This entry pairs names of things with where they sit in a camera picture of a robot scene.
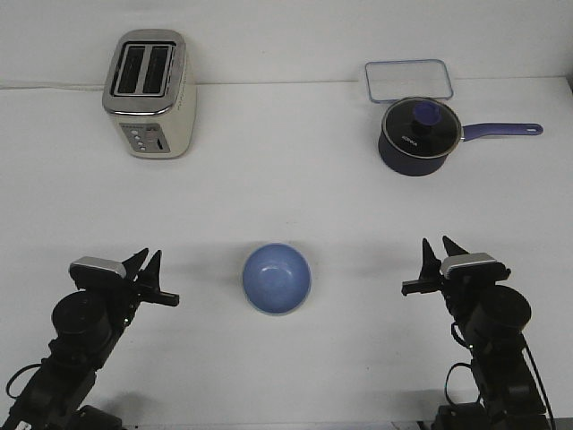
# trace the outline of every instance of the white tabletop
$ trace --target white tabletop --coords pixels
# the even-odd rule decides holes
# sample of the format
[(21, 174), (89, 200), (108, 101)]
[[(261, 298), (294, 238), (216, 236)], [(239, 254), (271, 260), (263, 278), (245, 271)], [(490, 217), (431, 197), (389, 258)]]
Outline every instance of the white tabletop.
[[(448, 235), (512, 269), (553, 410), (570, 415), (573, 97), (561, 78), (454, 88), (464, 124), (545, 132), (461, 143), (436, 173), (408, 177), (378, 155), (383, 107), (362, 84), (205, 85), (191, 149), (146, 160), (124, 149), (101, 92), (0, 91), (0, 381), (47, 356), (71, 261), (148, 246), (181, 304), (140, 307), (89, 404), (126, 424), (431, 419), (449, 366), (469, 356), (441, 296), (400, 286), (418, 275), (422, 238), (443, 258)], [(275, 241), (312, 270), (307, 301), (279, 317), (240, 283), (248, 254)], [(452, 380), (458, 400), (474, 387), (464, 371)]]

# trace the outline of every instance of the purple lid knob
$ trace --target purple lid knob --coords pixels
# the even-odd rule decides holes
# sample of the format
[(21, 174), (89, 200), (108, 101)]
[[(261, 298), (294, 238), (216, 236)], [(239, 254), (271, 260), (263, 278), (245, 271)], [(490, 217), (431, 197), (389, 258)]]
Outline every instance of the purple lid knob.
[(436, 125), (441, 121), (440, 105), (430, 100), (420, 101), (414, 106), (414, 118), (422, 125)]

